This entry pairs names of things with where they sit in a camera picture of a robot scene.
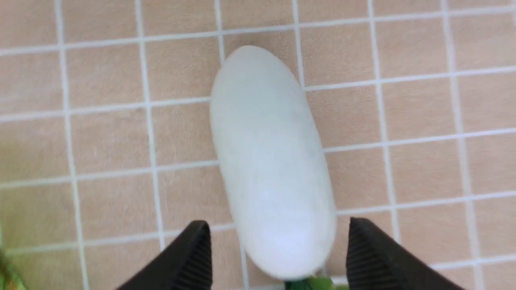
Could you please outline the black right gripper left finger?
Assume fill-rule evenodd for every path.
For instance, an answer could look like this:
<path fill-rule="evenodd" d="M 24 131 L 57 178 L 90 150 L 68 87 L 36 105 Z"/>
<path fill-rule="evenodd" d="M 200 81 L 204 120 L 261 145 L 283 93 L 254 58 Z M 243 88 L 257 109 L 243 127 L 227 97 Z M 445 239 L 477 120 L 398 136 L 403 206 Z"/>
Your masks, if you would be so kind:
<path fill-rule="evenodd" d="M 120 290 L 210 290 L 213 285 L 208 222 L 194 220 Z"/>

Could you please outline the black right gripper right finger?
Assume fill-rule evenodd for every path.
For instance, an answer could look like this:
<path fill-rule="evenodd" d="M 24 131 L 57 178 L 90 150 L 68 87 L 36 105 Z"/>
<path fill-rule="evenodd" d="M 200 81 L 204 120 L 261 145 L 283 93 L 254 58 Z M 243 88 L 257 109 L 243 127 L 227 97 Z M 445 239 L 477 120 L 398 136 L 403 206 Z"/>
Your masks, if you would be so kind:
<path fill-rule="evenodd" d="M 346 256 L 351 290 L 460 290 L 374 222 L 351 217 Z"/>

